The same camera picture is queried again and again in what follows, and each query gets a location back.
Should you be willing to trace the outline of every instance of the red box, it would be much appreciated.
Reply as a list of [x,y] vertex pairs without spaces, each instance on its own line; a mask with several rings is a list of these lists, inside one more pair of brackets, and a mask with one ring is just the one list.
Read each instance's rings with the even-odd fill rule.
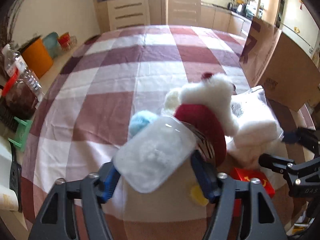
[[[233,179],[237,179],[241,181],[250,181],[250,179],[252,178],[258,178],[260,179],[264,189],[266,190],[270,198],[273,198],[273,196],[276,193],[273,187],[271,186],[271,183],[269,182],[269,180],[267,179],[267,177],[263,172],[234,168],[230,172],[230,176]],[[236,199],[235,205],[233,207],[233,216],[239,217],[240,214],[241,214],[241,200]]]

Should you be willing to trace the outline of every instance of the blue pom-pom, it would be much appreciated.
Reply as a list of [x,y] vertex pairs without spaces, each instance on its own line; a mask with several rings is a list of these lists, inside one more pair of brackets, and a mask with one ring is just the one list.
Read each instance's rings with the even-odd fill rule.
[[133,137],[148,124],[156,120],[158,116],[150,111],[140,111],[135,113],[129,123],[129,134]]

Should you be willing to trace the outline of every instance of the striped cloth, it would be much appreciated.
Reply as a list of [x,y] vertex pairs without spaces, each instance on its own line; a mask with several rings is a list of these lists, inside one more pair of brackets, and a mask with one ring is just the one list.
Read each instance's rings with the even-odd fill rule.
[[197,146],[196,149],[200,152],[202,155],[202,158],[206,161],[210,161],[211,164],[214,164],[215,166],[215,153],[214,148],[210,141],[206,139],[203,133],[201,133],[197,128],[195,128],[193,125],[182,122],[186,127],[188,127],[196,136],[197,140]]
[[[80,46],[50,87],[28,137],[22,168],[28,229],[57,178],[82,179],[109,162],[127,141],[130,117],[140,110],[160,114],[170,89],[199,82],[203,72],[212,72],[227,74],[236,92],[245,92],[249,86],[239,65],[244,43],[229,33],[161,25],[104,33]],[[305,108],[293,113],[270,103],[284,130],[313,125]],[[305,161],[300,146],[280,145],[279,152],[296,163]],[[228,155],[219,168],[229,172],[237,165]],[[288,197],[281,178],[268,178],[276,190],[276,210],[288,227],[306,201]],[[140,194],[120,179],[103,206],[114,239],[202,239],[213,206],[193,203],[189,195],[195,183],[189,161],[151,194]],[[76,201],[83,240],[87,235],[81,210]]]

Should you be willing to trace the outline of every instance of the clear plastic bag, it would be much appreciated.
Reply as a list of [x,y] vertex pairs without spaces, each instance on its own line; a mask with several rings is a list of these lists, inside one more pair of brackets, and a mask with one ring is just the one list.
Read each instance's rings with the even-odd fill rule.
[[136,191],[156,190],[196,147],[192,131],[172,116],[161,116],[123,145],[113,159]]
[[282,140],[283,130],[268,106],[262,86],[232,96],[231,107],[240,128],[233,138],[226,137],[227,152],[243,168],[258,168],[259,156]]
[[28,85],[18,79],[18,71],[5,84],[2,96],[12,114],[22,120],[33,116],[39,102]]

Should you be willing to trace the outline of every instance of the white plush toy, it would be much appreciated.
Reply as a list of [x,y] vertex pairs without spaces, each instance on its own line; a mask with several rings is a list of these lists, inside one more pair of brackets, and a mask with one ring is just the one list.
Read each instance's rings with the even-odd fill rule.
[[224,134],[234,136],[239,124],[230,106],[233,91],[233,83],[225,74],[204,73],[201,82],[170,90],[165,97],[162,114],[173,115],[180,104],[204,105],[215,113]]

